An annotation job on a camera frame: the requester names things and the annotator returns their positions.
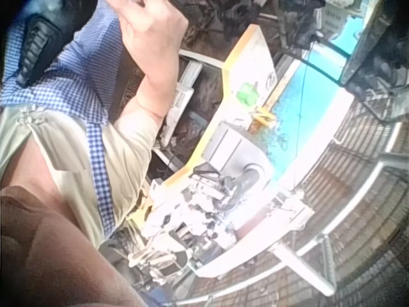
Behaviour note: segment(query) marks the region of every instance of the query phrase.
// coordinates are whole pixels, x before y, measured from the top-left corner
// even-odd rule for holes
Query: blue surface
[[[360,31],[362,25],[362,19],[349,18],[344,31],[332,43],[351,53],[357,44],[353,34]],[[336,79],[343,69],[316,51],[312,51],[309,61]],[[272,109],[279,122],[277,128],[262,129],[259,132],[259,138],[267,145],[268,157],[275,168],[273,180],[280,178],[303,149],[335,98],[338,89],[339,87],[331,80],[305,64],[301,64],[294,73]]]

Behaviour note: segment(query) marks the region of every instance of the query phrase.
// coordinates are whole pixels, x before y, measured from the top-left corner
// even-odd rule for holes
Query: skin
[[[145,0],[144,5],[131,0],[107,2],[118,13],[125,47],[145,73],[136,96],[121,116],[142,113],[160,126],[174,97],[178,51],[188,22],[167,0]],[[77,224],[32,137],[12,157],[1,181],[1,187],[15,185]]]

